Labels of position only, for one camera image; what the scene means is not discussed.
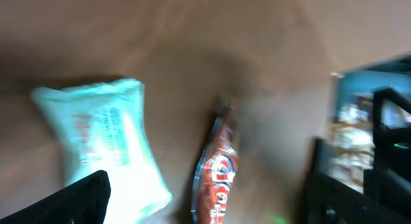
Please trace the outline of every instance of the red packet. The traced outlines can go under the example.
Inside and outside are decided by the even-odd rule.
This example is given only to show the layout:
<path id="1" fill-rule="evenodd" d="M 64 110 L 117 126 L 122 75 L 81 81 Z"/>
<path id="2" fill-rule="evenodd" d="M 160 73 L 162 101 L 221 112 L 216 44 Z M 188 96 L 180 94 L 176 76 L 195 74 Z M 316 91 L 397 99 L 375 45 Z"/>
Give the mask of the red packet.
<path id="1" fill-rule="evenodd" d="M 234 107 L 218 117 L 197 166 L 191 213 L 197 224 L 221 224 L 238 167 Z"/>

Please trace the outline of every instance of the wooden surface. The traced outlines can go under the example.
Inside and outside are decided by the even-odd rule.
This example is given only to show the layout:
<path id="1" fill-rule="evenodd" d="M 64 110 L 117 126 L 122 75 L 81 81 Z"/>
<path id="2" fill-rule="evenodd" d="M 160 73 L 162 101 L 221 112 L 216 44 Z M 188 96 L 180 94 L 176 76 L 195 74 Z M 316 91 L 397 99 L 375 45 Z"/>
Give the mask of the wooden surface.
<path id="1" fill-rule="evenodd" d="M 187 223 L 218 96 L 242 107 L 225 223 L 292 220 L 330 73 L 407 52 L 408 2 L 0 0 L 0 217 L 62 187 L 60 145 L 30 89 L 129 76 L 146 84 L 146 131 L 174 197 L 148 223 Z"/>

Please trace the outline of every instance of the snack wrapper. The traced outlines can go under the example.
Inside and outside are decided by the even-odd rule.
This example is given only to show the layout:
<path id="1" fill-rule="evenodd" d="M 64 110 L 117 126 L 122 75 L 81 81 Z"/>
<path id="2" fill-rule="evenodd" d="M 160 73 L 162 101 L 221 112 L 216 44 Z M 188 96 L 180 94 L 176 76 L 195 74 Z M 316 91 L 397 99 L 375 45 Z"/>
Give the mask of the snack wrapper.
<path id="1" fill-rule="evenodd" d="M 234 103 L 218 117 L 198 163 L 191 213 L 196 224 L 221 224 L 238 168 L 238 135 Z"/>
<path id="2" fill-rule="evenodd" d="M 170 202 L 144 131 L 141 82 L 41 87 L 32 97 L 62 142 L 66 185 L 100 169 L 109 175 L 105 224 L 136 223 Z"/>

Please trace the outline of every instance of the light blue packet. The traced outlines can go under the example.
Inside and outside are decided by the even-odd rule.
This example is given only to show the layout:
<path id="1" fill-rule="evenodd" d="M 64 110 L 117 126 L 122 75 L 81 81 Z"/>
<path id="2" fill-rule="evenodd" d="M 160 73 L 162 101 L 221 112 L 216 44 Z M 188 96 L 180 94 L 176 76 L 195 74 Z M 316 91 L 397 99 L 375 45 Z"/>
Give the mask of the light blue packet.
<path id="1" fill-rule="evenodd" d="M 108 173 L 104 224 L 136 223 L 171 201 L 144 131 L 141 82 L 41 87 L 32 97 L 63 144 L 66 186 L 100 169 Z"/>

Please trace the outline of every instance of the snack package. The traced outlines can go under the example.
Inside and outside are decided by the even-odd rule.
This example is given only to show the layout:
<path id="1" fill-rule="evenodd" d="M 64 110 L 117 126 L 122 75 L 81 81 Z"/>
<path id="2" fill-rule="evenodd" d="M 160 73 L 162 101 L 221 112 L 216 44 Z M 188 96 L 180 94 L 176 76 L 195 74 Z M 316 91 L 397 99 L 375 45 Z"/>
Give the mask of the snack package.
<path id="1" fill-rule="evenodd" d="M 104 223 L 136 223 L 170 202 L 144 131 L 141 82 L 41 87 L 32 96 L 63 144 L 66 185 L 100 169 L 108 173 Z"/>
<path id="2" fill-rule="evenodd" d="M 196 224 L 221 224 L 238 167 L 235 106 L 217 118 L 197 166 L 191 213 Z"/>

